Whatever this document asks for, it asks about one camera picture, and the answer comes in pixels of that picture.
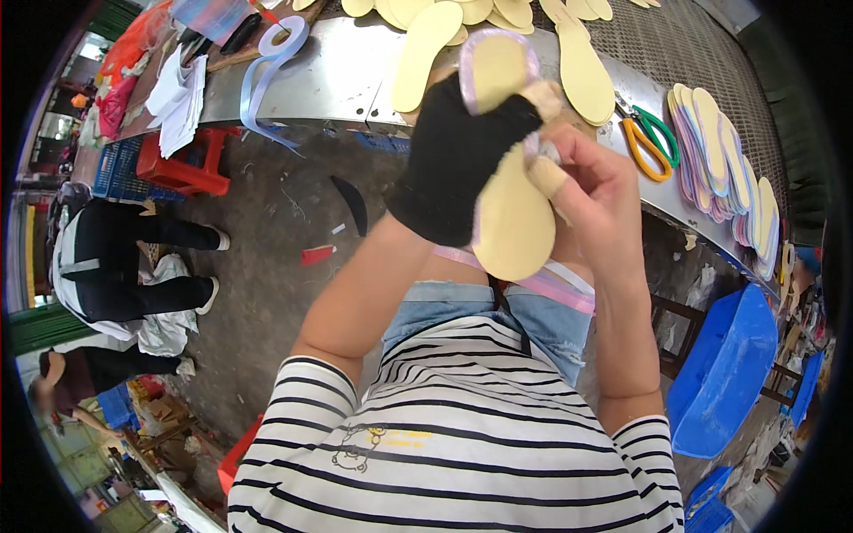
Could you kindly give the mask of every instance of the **metal mesh surface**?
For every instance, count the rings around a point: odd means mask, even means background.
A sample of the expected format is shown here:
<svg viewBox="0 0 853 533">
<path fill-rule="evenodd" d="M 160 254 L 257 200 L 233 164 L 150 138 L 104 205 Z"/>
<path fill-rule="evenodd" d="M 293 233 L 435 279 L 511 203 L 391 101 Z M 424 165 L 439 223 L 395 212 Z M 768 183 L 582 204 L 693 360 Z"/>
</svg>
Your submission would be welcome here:
<svg viewBox="0 0 853 533">
<path fill-rule="evenodd" d="M 740 133 L 744 155 L 756 176 L 773 186 L 779 214 L 788 211 L 787 179 L 773 117 L 752 64 L 734 38 L 693 0 L 662 0 L 643 9 L 629 0 L 610 0 L 613 20 L 585 21 L 596 50 L 663 85 L 704 87 Z M 533 26 L 549 32 L 554 23 L 539 2 L 531 3 Z M 343 14 L 329 0 L 322 15 Z"/>
</svg>

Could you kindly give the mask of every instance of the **white sneaker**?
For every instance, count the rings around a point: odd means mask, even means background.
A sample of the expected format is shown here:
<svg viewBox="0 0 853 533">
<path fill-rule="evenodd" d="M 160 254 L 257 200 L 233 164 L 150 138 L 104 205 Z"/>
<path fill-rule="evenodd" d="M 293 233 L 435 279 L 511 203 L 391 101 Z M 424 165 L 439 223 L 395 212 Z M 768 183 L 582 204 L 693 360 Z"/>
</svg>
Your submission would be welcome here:
<svg viewBox="0 0 853 533">
<path fill-rule="evenodd" d="M 189 357 L 181 357 L 175 372 L 179 376 L 195 376 L 195 363 Z"/>
<path fill-rule="evenodd" d="M 196 307 L 195 312 L 199 315 L 206 315 L 210 312 L 211 307 L 213 306 L 213 300 L 216 299 L 216 295 L 219 294 L 219 279 L 216 276 L 211 276 L 211 281 L 213 281 L 213 293 L 211 294 L 210 299 L 207 300 L 207 303 L 204 307 Z"/>
<path fill-rule="evenodd" d="M 218 252 L 223 252 L 231 248 L 231 237 L 229 237 L 227 233 L 217 228 L 213 224 L 205 224 L 205 228 L 210 228 L 219 234 L 219 248 L 217 248 Z"/>
</svg>

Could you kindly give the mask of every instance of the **black and white striped shirt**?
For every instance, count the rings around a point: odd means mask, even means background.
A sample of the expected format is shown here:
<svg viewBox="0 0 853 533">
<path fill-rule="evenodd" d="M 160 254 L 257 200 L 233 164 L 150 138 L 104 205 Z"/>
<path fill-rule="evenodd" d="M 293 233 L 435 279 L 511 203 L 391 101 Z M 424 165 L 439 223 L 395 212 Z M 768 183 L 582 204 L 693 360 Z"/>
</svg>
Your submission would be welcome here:
<svg viewBox="0 0 853 533">
<path fill-rule="evenodd" d="M 519 344 L 485 317 L 431 327 L 385 356 L 361 406 L 337 368 L 288 358 L 231 530 L 683 530 L 666 418 L 607 435 Z"/>
</svg>

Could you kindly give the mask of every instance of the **black glove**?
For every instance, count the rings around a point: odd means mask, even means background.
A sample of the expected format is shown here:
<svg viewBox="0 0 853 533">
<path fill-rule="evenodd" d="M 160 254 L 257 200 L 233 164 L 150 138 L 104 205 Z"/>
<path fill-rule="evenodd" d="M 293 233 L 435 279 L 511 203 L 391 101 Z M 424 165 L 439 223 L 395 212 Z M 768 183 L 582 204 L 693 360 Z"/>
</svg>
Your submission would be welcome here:
<svg viewBox="0 0 853 533">
<path fill-rule="evenodd" d="M 409 163 L 385 194 L 388 210 L 424 239 L 467 245 L 480 191 L 503 155 L 542 123 L 537 109 L 521 95 L 471 116 L 462 101 L 459 74 L 452 74 L 423 97 Z"/>
</svg>

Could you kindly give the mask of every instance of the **scissors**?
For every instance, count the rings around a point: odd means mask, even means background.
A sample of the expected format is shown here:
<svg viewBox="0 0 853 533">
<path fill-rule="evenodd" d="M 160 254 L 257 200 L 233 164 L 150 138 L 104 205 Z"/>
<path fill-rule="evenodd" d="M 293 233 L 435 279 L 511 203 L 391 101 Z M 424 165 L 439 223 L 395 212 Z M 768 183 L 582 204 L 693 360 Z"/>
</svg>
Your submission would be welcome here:
<svg viewBox="0 0 853 533">
<path fill-rule="evenodd" d="M 622 115 L 622 127 L 625 130 L 625 140 L 628 142 L 628 148 L 630 148 L 634 159 L 643 173 L 656 182 L 665 182 L 670 179 L 672 169 L 681 163 L 681 156 L 678 153 L 678 142 L 670 129 L 661 119 L 648 111 L 638 106 L 629 106 L 628 102 L 618 92 L 616 93 L 616 109 Z M 666 144 L 669 152 L 672 153 L 672 157 L 667 154 L 658 136 L 655 135 L 656 130 L 666 139 Z M 638 142 L 642 143 L 648 149 L 649 153 L 660 163 L 660 166 L 664 169 L 662 173 L 658 174 L 643 159 L 637 144 Z"/>
</svg>

